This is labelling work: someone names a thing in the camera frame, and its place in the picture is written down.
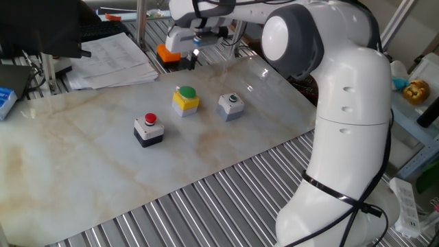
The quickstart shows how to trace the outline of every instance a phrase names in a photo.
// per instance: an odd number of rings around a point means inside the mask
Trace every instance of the orange object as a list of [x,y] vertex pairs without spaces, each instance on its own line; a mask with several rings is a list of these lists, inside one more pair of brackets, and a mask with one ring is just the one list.
[[107,19],[109,21],[120,21],[122,19],[122,17],[121,16],[113,16],[111,14],[105,13],[105,19]]
[[424,102],[430,96],[430,86],[422,80],[414,80],[403,89],[403,98],[412,105]]
[[157,45],[157,54],[163,60],[163,62],[179,62],[181,54],[173,54],[166,49],[165,44]]

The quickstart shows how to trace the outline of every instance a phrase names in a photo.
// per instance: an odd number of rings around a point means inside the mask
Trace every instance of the blue box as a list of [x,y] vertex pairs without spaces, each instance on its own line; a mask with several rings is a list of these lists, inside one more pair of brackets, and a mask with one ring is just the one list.
[[16,100],[13,90],[0,87],[0,121],[5,119]]

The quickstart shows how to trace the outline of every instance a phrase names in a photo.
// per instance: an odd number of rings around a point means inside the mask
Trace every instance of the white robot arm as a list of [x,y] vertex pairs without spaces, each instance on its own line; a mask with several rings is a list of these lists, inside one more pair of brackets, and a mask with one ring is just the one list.
[[171,0],[176,26],[166,47],[220,43],[231,19],[265,23],[268,62],[299,80],[312,75],[319,88],[313,153],[276,219],[276,246],[363,246],[399,217],[396,196],[379,183],[390,151],[391,73],[376,50],[377,23],[347,0],[262,1]]

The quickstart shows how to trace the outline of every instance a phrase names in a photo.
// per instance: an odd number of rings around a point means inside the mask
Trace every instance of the monitor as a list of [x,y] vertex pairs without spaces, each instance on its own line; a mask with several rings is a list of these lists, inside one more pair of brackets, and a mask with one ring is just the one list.
[[79,0],[0,0],[0,44],[65,58],[87,56],[81,50]]

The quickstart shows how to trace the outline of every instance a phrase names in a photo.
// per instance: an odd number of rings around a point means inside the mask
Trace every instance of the stack of papers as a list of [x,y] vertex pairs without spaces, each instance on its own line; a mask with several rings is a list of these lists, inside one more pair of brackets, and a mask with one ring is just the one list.
[[158,74],[126,34],[82,43],[91,58],[72,58],[66,73],[72,89],[100,89],[153,82]]

